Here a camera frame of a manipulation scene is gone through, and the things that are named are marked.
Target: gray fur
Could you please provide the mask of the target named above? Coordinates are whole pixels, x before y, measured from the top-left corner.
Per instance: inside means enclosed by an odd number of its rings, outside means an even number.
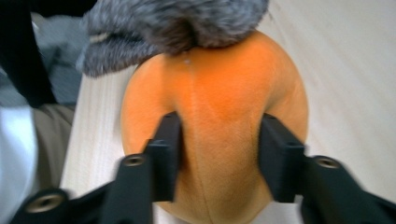
[[[91,44],[78,67],[97,77],[160,52],[227,47],[250,34],[267,7],[268,0],[101,0],[83,24],[89,35],[112,35]]]

